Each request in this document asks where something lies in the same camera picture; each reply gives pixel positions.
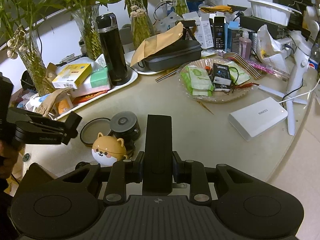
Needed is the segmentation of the orange sachet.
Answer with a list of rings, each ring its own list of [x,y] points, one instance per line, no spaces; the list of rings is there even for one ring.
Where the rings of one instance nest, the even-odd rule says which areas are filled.
[[[67,111],[71,110],[73,108],[73,104],[70,100],[70,97],[64,97],[60,101],[56,103],[57,111],[61,115],[63,113],[66,113]]]

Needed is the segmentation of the white plastic bag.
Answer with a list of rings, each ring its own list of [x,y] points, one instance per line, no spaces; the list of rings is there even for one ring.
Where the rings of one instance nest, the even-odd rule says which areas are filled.
[[[289,73],[285,59],[290,56],[291,52],[291,48],[283,48],[280,42],[273,39],[266,24],[259,28],[257,32],[257,55],[263,64]]]

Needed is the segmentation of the black zip case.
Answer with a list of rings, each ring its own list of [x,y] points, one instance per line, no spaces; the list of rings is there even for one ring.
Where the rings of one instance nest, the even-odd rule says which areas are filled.
[[[142,60],[142,65],[159,72],[201,58],[202,48],[196,40],[178,40],[157,53]]]

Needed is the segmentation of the green tissue pack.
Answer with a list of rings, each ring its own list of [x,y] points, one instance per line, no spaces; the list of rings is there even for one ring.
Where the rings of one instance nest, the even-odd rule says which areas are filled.
[[[98,88],[101,88],[102,90],[110,90],[111,85],[108,77],[108,69],[101,68],[95,72],[92,72],[92,74],[89,75],[81,84],[80,88],[83,88],[84,90]]]

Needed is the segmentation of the dark grey cylindrical speaker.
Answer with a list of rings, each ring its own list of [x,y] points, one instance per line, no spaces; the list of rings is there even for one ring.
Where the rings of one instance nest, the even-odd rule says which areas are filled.
[[[130,111],[114,115],[110,120],[110,129],[116,138],[122,138],[125,141],[136,141],[141,134],[137,116]]]

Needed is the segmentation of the green round cap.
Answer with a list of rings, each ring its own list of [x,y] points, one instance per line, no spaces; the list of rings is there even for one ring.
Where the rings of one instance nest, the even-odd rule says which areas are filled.
[[[26,153],[24,156],[23,156],[23,162],[27,162],[28,160],[30,159],[30,154],[29,153]]]

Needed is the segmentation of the yellow white medicine box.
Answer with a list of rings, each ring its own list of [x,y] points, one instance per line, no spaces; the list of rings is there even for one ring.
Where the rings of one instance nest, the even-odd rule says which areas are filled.
[[[88,78],[92,72],[90,63],[69,64],[57,74],[52,81],[54,88],[74,88],[79,86]]]

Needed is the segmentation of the brown paper envelope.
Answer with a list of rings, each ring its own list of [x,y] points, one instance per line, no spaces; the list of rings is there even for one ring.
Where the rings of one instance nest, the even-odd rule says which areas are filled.
[[[146,38],[133,54],[130,67],[179,40],[183,35],[183,29],[182,22],[178,22],[166,32]]]

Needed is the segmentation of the shiba dog earphone case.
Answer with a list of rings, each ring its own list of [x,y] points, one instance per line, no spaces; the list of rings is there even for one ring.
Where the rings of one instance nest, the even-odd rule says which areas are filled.
[[[101,166],[112,166],[117,161],[129,159],[124,139],[103,135],[101,132],[92,145],[92,156]]]

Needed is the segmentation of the woven snack basket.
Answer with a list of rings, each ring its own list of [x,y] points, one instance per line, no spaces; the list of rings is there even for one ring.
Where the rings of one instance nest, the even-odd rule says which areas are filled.
[[[238,99],[259,86],[243,67],[224,59],[190,62],[180,68],[178,78],[189,97],[214,103]]]

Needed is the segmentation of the black thermos bottle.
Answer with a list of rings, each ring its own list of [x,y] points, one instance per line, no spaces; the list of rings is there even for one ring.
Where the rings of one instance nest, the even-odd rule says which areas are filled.
[[[96,18],[96,23],[111,83],[113,86],[123,85],[130,77],[116,16],[112,12],[100,15]]]

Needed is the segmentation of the brown tape roll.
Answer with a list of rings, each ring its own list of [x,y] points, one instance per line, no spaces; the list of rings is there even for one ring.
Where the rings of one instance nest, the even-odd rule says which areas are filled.
[[[80,132],[81,142],[85,146],[91,147],[97,139],[99,132],[103,135],[112,135],[110,121],[111,119],[109,118],[96,118],[89,121]]]

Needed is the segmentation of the white gimbal stand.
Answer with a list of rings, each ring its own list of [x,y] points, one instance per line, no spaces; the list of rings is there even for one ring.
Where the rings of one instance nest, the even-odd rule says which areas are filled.
[[[294,53],[295,65],[291,70],[289,83],[285,94],[274,89],[260,85],[259,89],[267,93],[273,94],[284,101],[283,104],[287,110],[287,129],[289,135],[295,135],[295,115],[293,110],[293,103],[297,102],[297,91],[303,85],[304,73],[309,68],[309,57],[311,54],[312,43],[308,43],[300,31],[292,31],[290,34],[292,40],[296,43],[296,51]]]

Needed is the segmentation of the white plastic food container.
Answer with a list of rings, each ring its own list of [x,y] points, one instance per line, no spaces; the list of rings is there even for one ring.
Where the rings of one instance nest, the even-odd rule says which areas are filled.
[[[292,14],[302,15],[296,9],[263,0],[248,0],[254,17],[287,27]]]

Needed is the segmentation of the left glass vase with stems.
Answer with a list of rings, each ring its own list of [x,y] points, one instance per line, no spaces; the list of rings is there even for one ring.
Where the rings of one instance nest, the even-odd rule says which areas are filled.
[[[47,79],[47,69],[34,37],[34,32],[26,32],[19,26],[11,39],[7,41],[7,56],[11,59],[20,57],[39,96],[52,93],[55,89]]]

